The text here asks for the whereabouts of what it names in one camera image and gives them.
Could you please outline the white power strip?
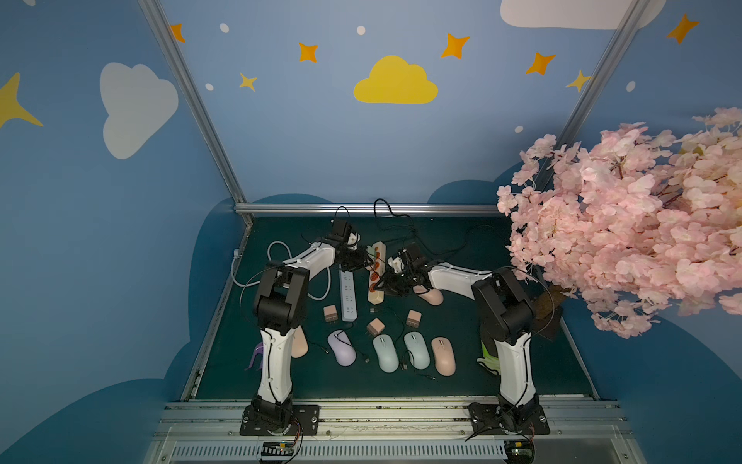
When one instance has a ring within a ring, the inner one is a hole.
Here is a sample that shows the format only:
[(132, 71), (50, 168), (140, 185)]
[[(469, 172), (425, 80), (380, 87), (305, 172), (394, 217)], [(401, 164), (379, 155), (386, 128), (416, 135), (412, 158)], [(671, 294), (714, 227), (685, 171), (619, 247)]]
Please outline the white power strip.
[(355, 280), (351, 272), (340, 271), (341, 320), (351, 323), (357, 320)]

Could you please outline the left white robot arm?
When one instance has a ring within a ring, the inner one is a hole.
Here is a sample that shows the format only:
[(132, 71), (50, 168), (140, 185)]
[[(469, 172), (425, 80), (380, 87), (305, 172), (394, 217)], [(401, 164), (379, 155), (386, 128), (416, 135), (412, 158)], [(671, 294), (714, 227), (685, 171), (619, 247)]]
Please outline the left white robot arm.
[(330, 234), (311, 243), (304, 252), (283, 261), (269, 261), (253, 305), (264, 346), (256, 394), (259, 400), (283, 405), (292, 398), (291, 351), (295, 332), (306, 317), (311, 280), (333, 266), (353, 273), (371, 264), (361, 235), (347, 220), (334, 220)]

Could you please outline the cream red power strip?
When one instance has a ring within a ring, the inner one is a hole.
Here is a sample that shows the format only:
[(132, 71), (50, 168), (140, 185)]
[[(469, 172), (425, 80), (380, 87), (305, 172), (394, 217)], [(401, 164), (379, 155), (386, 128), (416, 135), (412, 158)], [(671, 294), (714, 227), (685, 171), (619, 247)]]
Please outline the cream red power strip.
[(384, 301), (385, 294), (377, 286), (386, 269), (386, 245), (383, 242), (376, 242), (369, 246), (366, 251), (372, 260), (372, 263), (367, 267), (367, 270), (369, 270), (367, 298), (371, 305), (380, 305)]

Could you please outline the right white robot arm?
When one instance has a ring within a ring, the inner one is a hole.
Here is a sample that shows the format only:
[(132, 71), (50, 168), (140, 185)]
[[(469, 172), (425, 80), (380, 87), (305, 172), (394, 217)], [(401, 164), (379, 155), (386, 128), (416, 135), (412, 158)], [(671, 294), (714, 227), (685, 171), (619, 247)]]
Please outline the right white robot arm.
[(473, 300), (481, 328), (494, 343), (500, 361), (500, 400), (515, 410), (536, 398), (531, 370), (535, 309), (522, 285), (524, 276), (507, 267), (478, 271), (430, 261), (413, 244), (386, 259), (378, 288), (402, 297), (420, 287), (424, 296), (439, 290)]

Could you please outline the pink charger adapter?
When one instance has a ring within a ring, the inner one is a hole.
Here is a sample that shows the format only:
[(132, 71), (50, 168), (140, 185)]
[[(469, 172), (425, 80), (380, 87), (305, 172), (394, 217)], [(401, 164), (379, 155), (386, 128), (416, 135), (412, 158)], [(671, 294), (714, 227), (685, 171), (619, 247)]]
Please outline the pink charger adapter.
[(376, 336), (380, 336), (380, 334), (384, 332), (385, 328), (386, 325), (379, 318), (374, 318), (366, 326), (366, 330), (369, 333), (369, 336), (372, 336), (373, 338), (376, 338)]
[(328, 324), (335, 323), (339, 320), (338, 311), (335, 305), (323, 307), (324, 320)]
[(406, 326), (412, 329), (417, 329), (421, 323), (422, 314), (416, 310), (411, 309), (406, 318)]

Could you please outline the purple wireless mouse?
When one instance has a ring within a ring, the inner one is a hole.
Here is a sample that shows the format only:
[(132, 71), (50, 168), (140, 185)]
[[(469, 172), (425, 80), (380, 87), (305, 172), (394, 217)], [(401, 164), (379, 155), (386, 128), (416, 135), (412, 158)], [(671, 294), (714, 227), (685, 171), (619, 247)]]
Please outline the purple wireless mouse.
[(328, 345), (340, 367), (349, 367), (355, 363), (357, 352), (344, 331), (332, 332), (328, 336)]

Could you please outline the light green wireless mouse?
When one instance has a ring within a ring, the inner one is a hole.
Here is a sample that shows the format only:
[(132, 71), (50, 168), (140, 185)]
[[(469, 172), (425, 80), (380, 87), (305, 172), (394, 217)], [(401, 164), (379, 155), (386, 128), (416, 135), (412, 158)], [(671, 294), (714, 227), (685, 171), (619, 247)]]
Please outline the light green wireless mouse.
[(388, 334), (375, 336), (373, 347), (376, 351), (379, 367), (382, 369), (382, 372), (394, 373), (399, 367), (399, 358), (392, 338)]

